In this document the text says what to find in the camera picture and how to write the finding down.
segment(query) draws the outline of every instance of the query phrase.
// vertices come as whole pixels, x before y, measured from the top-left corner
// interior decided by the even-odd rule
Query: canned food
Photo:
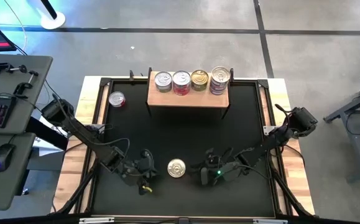
[[[209,80],[209,75],[203,70],[196,70],[192,72],[192,88],[195,91],[203,91],[207,87],[207,81]]]
[[[231,74],[228,69],[217,66],[211,71],[210,92],[214,95],[221,95],[227,88]]]
[[[175,94],[184,96],[190,92],[191,76],[186,71],[177,71],[173,75],[173,90]]]
[[[167,172],[174,178],[179,178],[185,173],[185,163],[181,159],[173,159],[167,165]]]
[[[172,76],[168,72],[159,72],[155,76],[155,85],[156,88],[162,92],[166,93],[172,90]]]
[[[121,107],[126,102],[124,94],[120,91],[115,91],[109,95],[109,103],[114,107]]]

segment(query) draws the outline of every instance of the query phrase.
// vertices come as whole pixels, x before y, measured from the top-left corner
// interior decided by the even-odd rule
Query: computer mouse
[[[16,146],[14,144],[3,144],[0,146],[0,172],[5,171],[11,163],[12,153]]]

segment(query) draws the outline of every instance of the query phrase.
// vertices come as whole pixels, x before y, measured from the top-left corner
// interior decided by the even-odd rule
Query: black table surface
[[[23,56],[23,55],[3,55],[0,54],[0,63],[8,62],[14,67],[25,65],[28,71],[33,70],[39,76],[33,77],[31,89],[26,89],[24,94],[28,96],[27,101],[36,104],[39,93],[42,90],[44,80],[50,69],[52,57],[49,56]],[[13,94],[16,86],[22,82],[28,82],[29,73],[15,71],[14,73],[1,72],[0,74],[0,93]],[[17,100],[5,128],[0,128],[0,134],[20,134],[25,131],[29,118],[34,107],[23,100]]]
[[[0,135],[0,146],[8,143],[11,137],[12,135]],[[11,141],[16,148],[12,153],[10,166],[4,172],[0,172],[0,210],[10,207],[28,164],[35,137],[33,133],[25,133],[17,135]]]
[[[145,105],[144,84],[115,84],[113,91],[126,97],[122,108],[109,106],[105,140],[129,138],[129,159],[138,159],[149,149],[160,177],[151,182],[153,193],[138,195],[137,186],[127,186],[117,174],[99,170],[92,213],[95,215],[186,216],[186,217],[273,217],[269,181],[255,172],[215,187],[199,186],[186,173],[175,179],[167,173],[172,159],[181,159],[188,168],[201,162],[211,147],[222,154],[234,153],[262,141],[262,125],[253,85],[231,87],[232,105],[224,120],[219,109],[150,107]],[[118,144],[125,149],[126,144]],[[258,157],[250,152],[250,157]],[[256,169],[267,176],[265,160]]]

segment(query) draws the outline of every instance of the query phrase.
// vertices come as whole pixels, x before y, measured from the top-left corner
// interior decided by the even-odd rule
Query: gray floor
[[[65,13],[66,27],[258,29],[253,0],[51,3]],[[24,24],[38,25],[25,1],[12,5]],[[260,0],[259,5],[269,30],[360,30],[360,0]],[[17,24],[3,1],[0,24]],[[4,33],[22,46],[21,32]],[[148,67],[211,70],[224,65],[233,67],[237,77],[267,77],[259,34],[28,32],[27,36],[28,54],[54,58],[48,80],[74,106],[86,75],[127,75],[130,69],[145,74]],[[304,106],[320,120],[317,130],[300,141],[316,214],[360,222],[360,182],[346,182],[356,172],[353,149],[340,121],[321,120],[360,89],[360,35],[267,35],[267,45],[274,77],[285,79],[292,106]],[[39,103],[46,101],[47,94],[42,93]],[[49,212],[58,175],[33,176],[27,185],[34,183],[40,190],[15,198],[0,218]],[[25,205],[28,209],[21,211]]]

